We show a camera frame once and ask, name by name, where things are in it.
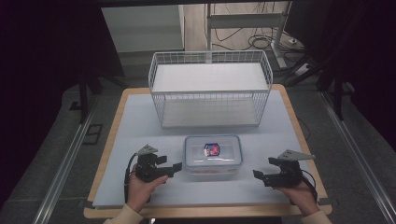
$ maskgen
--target sleeve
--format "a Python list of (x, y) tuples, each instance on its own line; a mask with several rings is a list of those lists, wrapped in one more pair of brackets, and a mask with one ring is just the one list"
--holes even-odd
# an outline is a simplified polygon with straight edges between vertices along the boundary
[(138, 224), (142, 219), (139, 214), (125, 204), (116, 217), (106, 220), (104, 224)]
[(323, 211), (318, 211), (310, 216), (303, 217), (304, 224), (332, 224)]

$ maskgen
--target gray carpet floor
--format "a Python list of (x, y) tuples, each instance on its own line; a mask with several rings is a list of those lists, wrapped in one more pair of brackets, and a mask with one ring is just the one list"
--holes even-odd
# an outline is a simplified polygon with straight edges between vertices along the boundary
[[(128, 63), (128, 57), (121, 55), (125, 77), (119, 80), (131, 87), (147, 87), (149, 60), (144, 56), (141, 63)], [(276, 64), (268, 54), (273, 69)], [(371, 191), (361, 177), (352, 160), (346, 144), (337, 132), (319, 93), (315, 89), (317, 76), (313, 76), (287, 92), (307, 144), (316, 155), (316, 166), (332, 202), (333, 223), (382, 224), (384, 219)], [(66, 179), (59, 200), (50, 216), (49, 223), (103, 223), (103, 219), (87, 219), (83, 209), (91, 189), (99, 160), (105, 147), (122, 88), (101, 78), (104, 92), (98, 95), (98, 105), (91, 124), (101, 125), (101, 135), (96, 144), (87, 135), (77, 154), (73, 167)], [(275, 72), (274, 83), (283, 83), (284, 72)], [(32, 223), (43, 198), (55, 176), (64, 153), (70, 146), (78, 130), (79, 111), (69, 110), (73, 102), (79, 101), (78, 87), (64, 93), (63, 106), (45, 142), (35, 159), (26, 170), (18, 186), (14, 189), (0, 213), (0, 223)], [(345, 123), (361, 148), (362, 154), (374, 170), (377, 178), (385, 187), (390, 198), (396, 201), (396, 154), (381, 135), (350, 103), (348, 96), (343, 99)], [(224, 219), (204, 220), (205, 223), (225, 223)], [(266, 222), (265, 218), (249, 223)], [(282, 217), (282, 223), (301, 223), (300, 217)]]

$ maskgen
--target red and blue sticker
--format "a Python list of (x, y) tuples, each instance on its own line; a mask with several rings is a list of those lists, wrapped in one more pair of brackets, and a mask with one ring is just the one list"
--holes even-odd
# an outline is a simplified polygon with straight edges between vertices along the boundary
[(204, 153), (207, 157), (218, 156), (220, 154), (220, 146), (217, 143), (205, 144)]

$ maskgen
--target wire shelf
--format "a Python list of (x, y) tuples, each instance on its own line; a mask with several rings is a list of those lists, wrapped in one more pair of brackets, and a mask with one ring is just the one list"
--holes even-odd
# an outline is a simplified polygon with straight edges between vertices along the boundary
[(148, 75), (164, 128), (258, 126), (272, 82), (262, 50), (157, 52)]

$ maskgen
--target transparent lid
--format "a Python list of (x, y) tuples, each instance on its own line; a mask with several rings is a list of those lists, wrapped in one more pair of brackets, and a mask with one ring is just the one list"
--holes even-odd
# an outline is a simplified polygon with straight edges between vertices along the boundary
[(188, 136), (184, 142), (185, 165), (227, 166), (242, 163), (242, 149), (236, 135)]

